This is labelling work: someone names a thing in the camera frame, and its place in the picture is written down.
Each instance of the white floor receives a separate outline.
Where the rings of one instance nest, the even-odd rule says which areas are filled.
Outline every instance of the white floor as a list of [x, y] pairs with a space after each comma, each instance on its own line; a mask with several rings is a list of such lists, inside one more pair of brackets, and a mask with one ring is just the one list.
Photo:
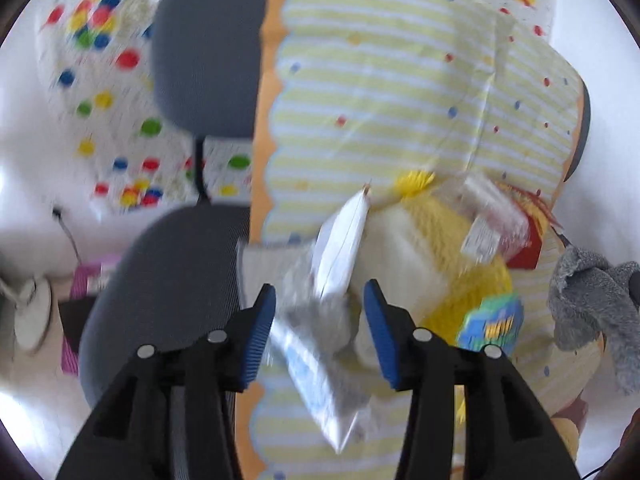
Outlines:
[[[33, 40], [36, 1], [27, 6], [0, 47], [0, 269], [5, 274], [64, 275], [71, 272], [76, 261], [68, 241], [51, 219], [54, 202], [63, 206], [65, 219], [87, 259], [120, 252], [161, 211], [141, 212], [103, 224], [89, 211], [86, 197], [70, 176], [74, 162], [65, 153], [71, 150], [63, 149], [63, 137], [50, 127], [37, 79]], [[552, 45], [582, 75], [592, 105], [587, 149], [556, 213], [574, 243], [597, 250], [615, 263], [640, 260], [638, 47], [607, 0], [559, 0]], [[60, 375], [61, 333], [56, 316], [40, 353], [33, 358], [16, 359], [25, 371], [14, 369], [14, 378], [24, 388], [16, 389], [14, 385], [8, 390], [11, 394], [0, 392], [2, 420], [7, 413], [21, 413], [2, 408], [3, 403], [12, 406], [7, 399], [18, 399], [19, 406], [33, 410], [27, 416], [33, 438], [22, 430], [9, 430], [17, 441], [27, 435], [29, 442], [37, 442], [37, 449], [51, 446], [53, 458], [43, 458], [46, 453], [23, 447], [45, 480], [53, 478], [70, 432], [86, 416], [86, 407], [78, 400], [81, 396], [77, 382]], [[62, 386], [48, 390], [49, 380], [59, 381]], [[22, 394], [14, 392], [25, 392], [24, 400], [20, 400]], [[48, 403], [51, 396], [53, 408]], [[596, 375], [585, 397], [590, 402], [591, 415], [578, 456], [582, 473], [610, 456], [633, 410], [640, 407], [640, 397], [625, 398], [615, 391], [610, 365]], [[50, 433], [51, 428], [42, 422], [46, 413], [69, 416], [68, 423], [65, 419], [62, 424], [67, 430]]]

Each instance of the gray plush toy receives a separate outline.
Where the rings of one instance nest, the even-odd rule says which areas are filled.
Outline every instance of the gray plush toy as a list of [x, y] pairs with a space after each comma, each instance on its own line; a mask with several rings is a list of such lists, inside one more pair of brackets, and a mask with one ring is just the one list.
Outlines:
[[626, 394], [640, 391], [640, 316], [629, 294], [629, 278], [638, 270], [635, 262], [613, 267], [599, 254], [568, 246], [549, 290], [558, 348], [577, 350], [603, 332]]

